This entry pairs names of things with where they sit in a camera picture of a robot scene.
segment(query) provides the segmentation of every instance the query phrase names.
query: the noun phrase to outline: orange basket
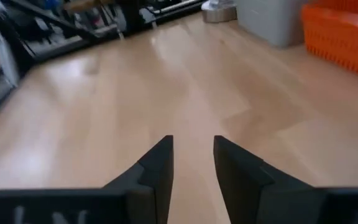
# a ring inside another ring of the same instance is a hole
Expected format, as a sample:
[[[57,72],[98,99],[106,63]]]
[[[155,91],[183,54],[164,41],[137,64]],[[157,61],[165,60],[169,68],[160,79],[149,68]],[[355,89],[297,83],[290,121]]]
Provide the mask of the orange basket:
[[[358,73],[358,0],[320,0],[302,10],[306,48]]]

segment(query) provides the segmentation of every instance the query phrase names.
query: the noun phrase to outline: white container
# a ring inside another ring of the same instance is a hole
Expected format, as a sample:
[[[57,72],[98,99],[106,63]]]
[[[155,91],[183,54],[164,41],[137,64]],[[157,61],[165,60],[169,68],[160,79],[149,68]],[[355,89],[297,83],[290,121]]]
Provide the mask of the white container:
[[[286,47],[303,42],[301,8],[308,0],[236,0],[239,25],[267,40]]]

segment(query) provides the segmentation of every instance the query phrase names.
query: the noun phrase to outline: wooden floor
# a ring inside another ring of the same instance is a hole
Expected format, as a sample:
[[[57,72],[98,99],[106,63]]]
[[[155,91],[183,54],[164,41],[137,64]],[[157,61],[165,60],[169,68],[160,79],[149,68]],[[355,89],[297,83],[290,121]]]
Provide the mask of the wooden floor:
[[[0,188],[101,187],[175,137],[169,223],[229,223],[222,134],[318,186],[358,186],[358,77],[200,14],[34,69],[0,110]]]

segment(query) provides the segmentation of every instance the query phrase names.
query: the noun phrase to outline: orange plastic crate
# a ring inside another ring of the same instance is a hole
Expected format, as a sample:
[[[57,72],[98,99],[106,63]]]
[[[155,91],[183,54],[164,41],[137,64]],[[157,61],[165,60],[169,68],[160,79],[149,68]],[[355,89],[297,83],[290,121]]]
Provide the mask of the orange plastic crate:
[[[349,7],[350,10],[355,1],[342,1],[342,5],[334,2],[324,0],[303,8],[306,48],[312,54],[358,73],[358,14],[322,7]]]

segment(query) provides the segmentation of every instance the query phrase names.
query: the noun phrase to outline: light wood flooring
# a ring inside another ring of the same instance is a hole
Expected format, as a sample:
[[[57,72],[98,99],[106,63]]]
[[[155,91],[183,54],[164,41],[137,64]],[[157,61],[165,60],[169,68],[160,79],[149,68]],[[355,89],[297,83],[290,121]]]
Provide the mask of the light wood flooring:
[[[201,14],[33,69],[0,110],[0,189],[101,187],[175,137],[169,223],[229,223],[222,134],[315,186],[358,186],[358,77]]]

